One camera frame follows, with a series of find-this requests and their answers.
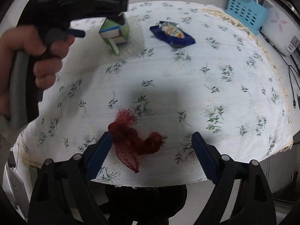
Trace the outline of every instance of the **screw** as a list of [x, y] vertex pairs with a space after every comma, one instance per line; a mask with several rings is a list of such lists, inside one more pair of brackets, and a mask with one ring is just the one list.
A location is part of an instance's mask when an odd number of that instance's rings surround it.
[[52, 162], [52, 160], [49, 158], [49, 159], [46, 159], [46, 161], [44, 162], [46, 165], [49, 165], [50, 163]]
[[80, 158], [81, 158], [81, 154], [79, 154], [79, 153], [78, 153], [78, 154], [75, 154], [75, 155], [73, 156], [73, 159], [76, 160], [76, 161], [79, 160]]
[[256, 160], [252, 160], [251, 163], [253, 166], [258, 166], [258, 161], [256, 161]]
[[229, 160], [230, 160], [230, 157], [227, 156], [227, 155], [222, 155], [222, 160], [224, 160], [224, 161], [229, 161]]

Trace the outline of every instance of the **floral pattern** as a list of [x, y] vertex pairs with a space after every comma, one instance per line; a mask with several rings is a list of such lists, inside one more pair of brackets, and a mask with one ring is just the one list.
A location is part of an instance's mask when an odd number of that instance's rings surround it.
[[[99, 40], [76, 40], [54, 86], [44, 91], [40, 116], [17, 140], [23, 159], [39, 165], [83, 153], [122, 109], [132, 112], [139, 135], [160, 133], [163, 147], [140, 159], [138, 174], [112, 148], [96, 182], [159, 187], [205, 180], [191, 144], [196, 131], [241, 162], [261, 161], [286, 147], [292, 137], [289, 113], [263, 50], [244, 31], [202, 9], [217, 8], [176, 1], [130, 4], [126, 16], [139, 17], [144, 36], [143, 49], [131, 58], [114, 57], [104, 46], [97, 51]], [[153, 37], [149, 27], [160, 20], [178, 23], [196, 44], [172, 48]], [[92, 33], [101, 23], [103, 18], [90, 18], [71, 27], [95, 28], [87, 32]], [[72, 58], [76, 51], [78, 58]]]
[[282, 29], [283, 29], [282, 25], [286, 25], [287, 21], [280, 20], [279, 14], [277, 12], [275, 14], [276, 14], [276, 19], [272, 19], [271, 22], [273, 22], [273, 23], [279, 23], [278, 27], [279, 27], [280, 31], [282, 32]]

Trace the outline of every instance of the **blue plastic basket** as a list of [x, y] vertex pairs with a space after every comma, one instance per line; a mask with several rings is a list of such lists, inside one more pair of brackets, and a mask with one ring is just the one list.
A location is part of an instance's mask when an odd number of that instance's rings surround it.
[[226, 13], [247, 26], [254, 35], [258, 35], [269, 10], [253, 0], [229, 0]]

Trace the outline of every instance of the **blue gripper pad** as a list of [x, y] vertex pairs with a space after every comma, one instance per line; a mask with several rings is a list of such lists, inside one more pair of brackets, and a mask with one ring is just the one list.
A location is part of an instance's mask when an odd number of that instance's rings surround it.
[[97, 177], [97, 174], [101, 169], [102, 164], [112, 147], [112, 144], [113, 144], [113, 139], [108, 132], [105, 132], [100, 138], [100, 140], [98, 140], [98, 142], [95, 144], [97, 148], [86, 165], [86, 169], [87, 169], [85, 175], [86, 182], [89, 182], [92, 179], [95, 179]]
[[192, 146], [206, 177], [216, 185], [220, 179], [218, 175], [220, 153], [214, 146], [208, 145], [199, 132], [192, 135]]

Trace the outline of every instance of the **blue snack bag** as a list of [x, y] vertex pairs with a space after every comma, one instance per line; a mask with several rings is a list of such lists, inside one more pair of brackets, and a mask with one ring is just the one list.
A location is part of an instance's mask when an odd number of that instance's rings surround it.
[[182, 48], [196, 43], [193, 37], [179, 29], [179, 25], [173, 22], [160, 21], [158, 25], [151, 26], [149, 29], [156, 38], [173, 48]]

